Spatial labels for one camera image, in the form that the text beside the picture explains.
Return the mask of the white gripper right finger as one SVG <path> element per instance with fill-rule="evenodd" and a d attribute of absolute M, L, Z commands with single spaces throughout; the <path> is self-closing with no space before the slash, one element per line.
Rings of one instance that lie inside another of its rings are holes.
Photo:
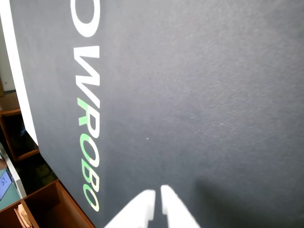
<path fill-rule="evenodd" d="M 199 228 L 183 201 L 169 185 L 161 186 L 162 213 L 169 228 Z"/>

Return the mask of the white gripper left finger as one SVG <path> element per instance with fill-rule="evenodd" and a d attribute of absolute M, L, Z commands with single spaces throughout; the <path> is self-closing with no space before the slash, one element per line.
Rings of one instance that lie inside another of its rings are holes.
<path fill-rule="evenodd" d="M 147 228 L 154 218 L 155 190 L 144 190 L 134 197 L 105 228 Z"/>

